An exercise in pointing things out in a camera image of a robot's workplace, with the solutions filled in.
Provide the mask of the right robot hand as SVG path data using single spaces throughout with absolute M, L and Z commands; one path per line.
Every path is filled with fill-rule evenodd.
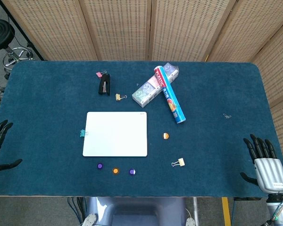
M 273 144 L 250 134 L 251 140 L 243 141 L 249 151 L 256 178 L 248 177 L 241 172 L 241 177 L 248 183 L 254 184 L 266 194 L 283 194 L 283 165 L 277 158 Z

